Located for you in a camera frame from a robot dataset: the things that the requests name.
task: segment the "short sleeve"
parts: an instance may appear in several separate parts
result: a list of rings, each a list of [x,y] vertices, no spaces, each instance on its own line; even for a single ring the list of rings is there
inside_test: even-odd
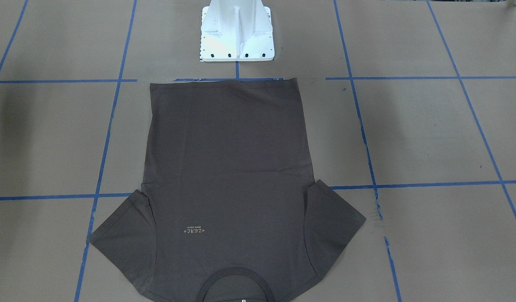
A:
[[[305,244],[316,274],[323,279],[366,218],[321,180],[308,188]]]
[[[124,276],[143,293],[156,265],[156,222],[148,197],[130,195],[89,237]]]

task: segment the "concrete floor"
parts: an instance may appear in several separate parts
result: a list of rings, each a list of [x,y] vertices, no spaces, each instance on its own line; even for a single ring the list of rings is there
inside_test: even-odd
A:
[[[297,302],[516,301],[516,7],[264,4],[276,57],[238,64],[198,60],[207,0],[0,0],[0,302],[146,301],[85,239],[141,185],[149,83],[272,77],[368,218]]]

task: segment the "white metal stand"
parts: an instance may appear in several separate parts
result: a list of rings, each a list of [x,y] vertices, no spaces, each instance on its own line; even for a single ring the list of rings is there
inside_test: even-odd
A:
[[[202,9],[200,60],[270,61],[271,10],[261,0],[211,0]]]

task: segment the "white metal base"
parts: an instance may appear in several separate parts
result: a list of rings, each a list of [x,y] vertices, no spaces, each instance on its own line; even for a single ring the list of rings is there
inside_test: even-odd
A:
[[[270,61],[271,10],[261,0],[212,0],[202,9],[200,60]]]

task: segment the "gray t-shirt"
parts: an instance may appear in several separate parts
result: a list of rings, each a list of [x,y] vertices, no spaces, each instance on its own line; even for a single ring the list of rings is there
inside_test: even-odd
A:
[[[287,302],[364,216],[314,182],[297,80],[151,84],[141,191],[89,241],[155,302]]]

